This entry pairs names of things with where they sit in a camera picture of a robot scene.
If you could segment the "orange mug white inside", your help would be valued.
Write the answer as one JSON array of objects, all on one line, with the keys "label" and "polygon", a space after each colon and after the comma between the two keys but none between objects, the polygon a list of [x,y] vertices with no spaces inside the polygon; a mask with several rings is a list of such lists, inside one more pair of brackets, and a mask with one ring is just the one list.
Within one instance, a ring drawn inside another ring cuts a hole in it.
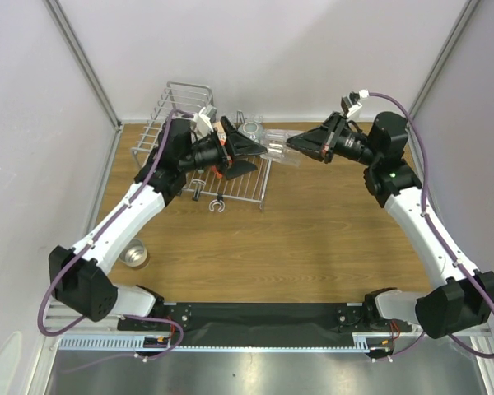
[{"label": "orange mug white inside", "polygon": [[214,166],[214,167],[213,167],[213,171],[214,171],[215,175],[216,175],[219,179],[223,179],[223,177],[224,177],[224,176],[223,176],[223,174],[220,172],[220,170],[219,170],[216,166]]}]

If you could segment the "beige brown steel tumbler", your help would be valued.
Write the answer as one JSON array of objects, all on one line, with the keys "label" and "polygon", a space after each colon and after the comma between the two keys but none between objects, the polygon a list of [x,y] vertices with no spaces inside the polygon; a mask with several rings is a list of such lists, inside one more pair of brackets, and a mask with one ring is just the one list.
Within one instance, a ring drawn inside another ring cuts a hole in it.
[{"label": "beige brown steel tumbler", "polygon": [[119,255],[119,261],[133,270],[146,267],[149,259],[147,248],[140,239],[132,239]]}]

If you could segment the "large teal glazed mug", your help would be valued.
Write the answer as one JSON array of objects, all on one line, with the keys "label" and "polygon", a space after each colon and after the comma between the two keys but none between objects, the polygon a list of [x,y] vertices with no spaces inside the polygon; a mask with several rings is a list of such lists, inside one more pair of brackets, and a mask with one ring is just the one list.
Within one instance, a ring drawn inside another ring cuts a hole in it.
[{"label": "large teal glazed mug", "polygon": [[264,134],[264,127],[261,123],[255,121],[249,121],[242,123],[239,128],[239,132],[244,136],[248,137],[250,140],[258,142]]}]

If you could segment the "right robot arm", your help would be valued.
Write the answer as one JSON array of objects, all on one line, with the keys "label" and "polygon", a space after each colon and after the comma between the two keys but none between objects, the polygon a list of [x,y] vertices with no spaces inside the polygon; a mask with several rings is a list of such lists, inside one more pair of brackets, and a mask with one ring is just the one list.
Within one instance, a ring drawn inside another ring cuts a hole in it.
[{"label": "right robot arm", "polygon": [[430,206],[421,206],[422,182],[403,158],[408,142],[408,121],[401,115],[382,112],[368,134],[352,130],[350,120],[333,112],[318,127],[287,139],[288,147],[311,159],[329,163],[341,156],[365,166],[368,192],[395,219],[423,263],[433,286],[428,295],[395,288],[366,295],[363,323],[380,331],[392,319],[417,324],[433,339],[484,324],[491,314],[482,297],[494,300],[494,273],[480,272],[460,254],[458,262],[444,245],[458,245],[439,222]]}]

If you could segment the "clear faceted glass cup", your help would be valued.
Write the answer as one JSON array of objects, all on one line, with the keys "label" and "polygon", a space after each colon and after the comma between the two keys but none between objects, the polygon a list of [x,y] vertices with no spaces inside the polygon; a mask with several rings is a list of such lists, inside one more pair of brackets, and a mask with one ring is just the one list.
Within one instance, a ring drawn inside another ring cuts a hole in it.
[{"label": "clear faceted glass cup", "polygon": [[299,167],[301,154],[287,146],[287,139],[299,134],[301,134],[301,131],[298,130],[266,129],[259,143],[267,149],[267,152],[262,154],[261,157],[282,165]]}]

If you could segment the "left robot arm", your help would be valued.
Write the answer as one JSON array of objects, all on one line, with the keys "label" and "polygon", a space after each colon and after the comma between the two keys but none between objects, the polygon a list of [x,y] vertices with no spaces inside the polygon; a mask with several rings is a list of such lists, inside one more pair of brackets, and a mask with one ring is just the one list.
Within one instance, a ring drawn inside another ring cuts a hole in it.
[{"label": "left robot arm", "polygon": [[266,151],[227,117],[218,128],[187,113],[167,118],[158,145],[116,207],[71,248],[57,246],[49,254],[49,295],[80,319],[135,316],[146,329],[160,327],[165,310],[156,304],[158,295],[140,286],[116,286],[108,278],[119,255],[179,194],[189,173],[214,168],[223,178],[235,179],[255,171],[251,157]]}]

